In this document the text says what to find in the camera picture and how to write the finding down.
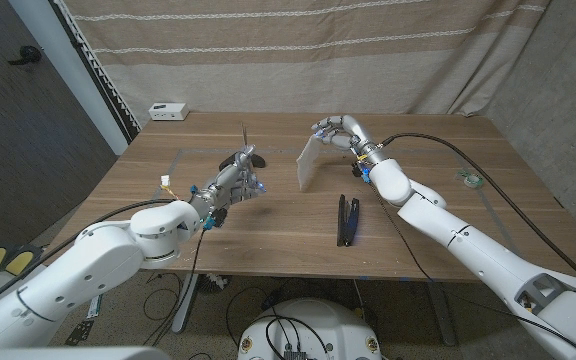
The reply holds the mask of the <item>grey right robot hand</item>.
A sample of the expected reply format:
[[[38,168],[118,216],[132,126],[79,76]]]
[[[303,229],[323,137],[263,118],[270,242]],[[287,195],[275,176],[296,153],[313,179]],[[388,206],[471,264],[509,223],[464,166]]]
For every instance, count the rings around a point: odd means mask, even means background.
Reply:
[[[388,159],[369,132],[350,115],[324,118],[311,129],[323,144],[350,150],[361,161],[378,164]]]

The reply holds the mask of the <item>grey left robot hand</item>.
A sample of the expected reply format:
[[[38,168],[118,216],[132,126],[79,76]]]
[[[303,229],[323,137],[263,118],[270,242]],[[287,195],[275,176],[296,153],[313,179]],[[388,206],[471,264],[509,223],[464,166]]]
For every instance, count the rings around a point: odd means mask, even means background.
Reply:
[[[189,201],[201,219],[219,209],[257,197],[266,192],[252,165],[254,145],[234,154],[234,160],[200,187]]]

